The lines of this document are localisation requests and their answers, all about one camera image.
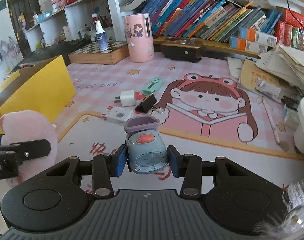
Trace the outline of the pink plush toy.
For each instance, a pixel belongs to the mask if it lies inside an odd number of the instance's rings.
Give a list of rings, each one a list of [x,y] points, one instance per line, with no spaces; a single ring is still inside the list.
[[[58,135],[55,128],[46,116],[32,110],[12,112],[0,118],[0,127],[5,133],[1,138],[2,145],[35,140],[47,140],[51,151],[46,157],[24,161],[19,166],[16,178],[6,180],[10,187],[19,185],[55,163],[58,147]]]

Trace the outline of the blue toy car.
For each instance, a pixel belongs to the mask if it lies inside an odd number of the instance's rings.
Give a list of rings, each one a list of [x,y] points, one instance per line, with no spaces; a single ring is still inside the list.
[[[151,115],[138,115],[125,123],[128,165],[136,174],[155,173],[168,164],[159,125],[160,121]]]

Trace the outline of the black binder clip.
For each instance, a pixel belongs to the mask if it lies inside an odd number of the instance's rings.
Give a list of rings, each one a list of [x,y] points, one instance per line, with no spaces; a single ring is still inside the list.
[[[165,107],[155,107],[157,100],[154,94],[148,95],[142,100],[134,111],[136,114],[163,114],[166,112]]]

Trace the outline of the white red small box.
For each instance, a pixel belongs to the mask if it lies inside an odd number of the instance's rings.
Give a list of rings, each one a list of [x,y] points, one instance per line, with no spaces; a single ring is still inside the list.
[[[117,106],[108,106],[102,113],[101,118],[107,122],[124,126],[128,119],[134,116],[132,109]]]

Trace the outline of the yellow cardboard box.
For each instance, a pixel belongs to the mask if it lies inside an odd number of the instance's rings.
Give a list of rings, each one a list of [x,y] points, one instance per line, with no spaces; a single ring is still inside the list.
[[[63,56],[59,55],[33,67],[21,68],[3,81],[0,118],[11,112],[33,110],[53,122],[75,93]]]

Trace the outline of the white power adapter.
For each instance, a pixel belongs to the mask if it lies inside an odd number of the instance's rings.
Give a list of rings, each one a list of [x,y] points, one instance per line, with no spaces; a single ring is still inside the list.
[[[119,96],[114,98],[115,103],[120,103],[122,107],[136,105],[135,90],[122,91]]]

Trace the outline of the brown vintage radio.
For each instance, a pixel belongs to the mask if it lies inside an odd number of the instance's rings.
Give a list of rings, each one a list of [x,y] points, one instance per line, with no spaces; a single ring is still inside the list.
[[[161,53],[168,59],[198,63],[201,61],[203,42],[197,38],[168,37],[161,44]]]

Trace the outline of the white spray bottle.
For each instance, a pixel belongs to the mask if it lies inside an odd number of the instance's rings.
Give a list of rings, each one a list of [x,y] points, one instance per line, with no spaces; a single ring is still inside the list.
[[[108,49],[108,41],[105,31],[96,13],[92,14],[92,18],[95,20],[96,41],[99,45],[99,49],[100,51],[106,51]]]

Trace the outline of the pink cylinder container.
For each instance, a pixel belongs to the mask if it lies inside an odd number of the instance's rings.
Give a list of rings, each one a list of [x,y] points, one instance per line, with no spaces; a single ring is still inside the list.
[[[154,59],[154,43],[148,13],[124,17],[125,36],[130,60],[144,63]]]

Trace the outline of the orange white medicine box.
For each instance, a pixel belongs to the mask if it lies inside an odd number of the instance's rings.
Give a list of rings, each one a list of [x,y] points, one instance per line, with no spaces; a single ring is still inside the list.
[[[266,53],[277,45],[277,38],[254,29],[238,28],[238,35],[231,35],[229,45],[232,49],[248,51],[252,53]]]

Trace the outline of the stack of papers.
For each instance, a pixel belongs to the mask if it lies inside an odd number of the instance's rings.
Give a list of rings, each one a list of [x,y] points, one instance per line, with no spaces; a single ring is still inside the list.
[[[278,43],[259,57],[254,63],[257,68],[304,91],[304,51]]]

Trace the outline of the dark wooden door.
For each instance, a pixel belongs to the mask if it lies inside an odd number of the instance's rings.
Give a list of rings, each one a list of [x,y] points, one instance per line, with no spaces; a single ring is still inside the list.
[[[34,25],[34,14],[40,13],[38,0],[6,0],[14,33],[23,56],[31,52],[25,31]]]

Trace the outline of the white shelf unit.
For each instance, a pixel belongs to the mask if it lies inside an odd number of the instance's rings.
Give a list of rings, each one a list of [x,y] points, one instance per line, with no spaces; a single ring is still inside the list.
[[[90,26],[94,22],[93,13],[107,20],[107,23],[112,23],[107,0],[77,0],[52,12],[25,32],[31,51],[35,51],[40,42],[53,45],[64,33],[64,29],[67,29],[67,41],[78,39],[79,32],[84,32],[85,26]]]

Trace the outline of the row of books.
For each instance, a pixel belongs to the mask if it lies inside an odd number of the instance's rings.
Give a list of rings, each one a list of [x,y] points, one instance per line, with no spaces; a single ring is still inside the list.
[[[304,15],[269,2],[230,0],[147,0],[154,38],[200,38],[227,43],[238,28],[254,29],[277,38],[277,43],[304,51]]]

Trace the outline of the white lotion bottle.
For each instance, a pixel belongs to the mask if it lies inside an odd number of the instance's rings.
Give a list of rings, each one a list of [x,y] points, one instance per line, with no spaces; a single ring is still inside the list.
[[[56,12],[59,9],[58,1],[57,0],[51,0],[51,6],[53,13]]]

